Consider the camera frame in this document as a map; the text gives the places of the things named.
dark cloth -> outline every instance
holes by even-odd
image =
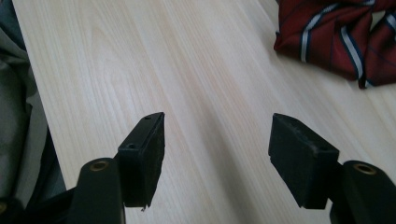
[[[279,0],[274,49],[360,87],[396,82],[396,1]],[[386,10],[371,30],[373,12]]]
[[[49,139],[21,29],[12,2],[5,0],[0,3],[0,197],[26,205],[34,191],[34,202],[65,191]],[[38,178],[40,168],[45,172]]]

striped necktie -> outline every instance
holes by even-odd
[[[274,49],[361,88],[396,82],[396,1],[279,0]],[[386,11],[373,30],[372,13]]]

wooden table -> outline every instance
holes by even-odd
[[[163,111],[150,209],[128,223],[330,223],[298,208],[268,157],[273,113],[396,180],[396,86],[361,91],[273,51],[276,1],[14,0],[66,186]]]

gray fabric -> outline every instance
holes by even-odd
[[[12,196],[26,205],[38,177],[48,124],[27,53],[3,29],[0,125],[0,197],[14,192]]]
[[[5,0],[0,4],[0,28],[16,43],[21,49],[26,49],[21,33],[20,24],[15,14],[11,0]]]

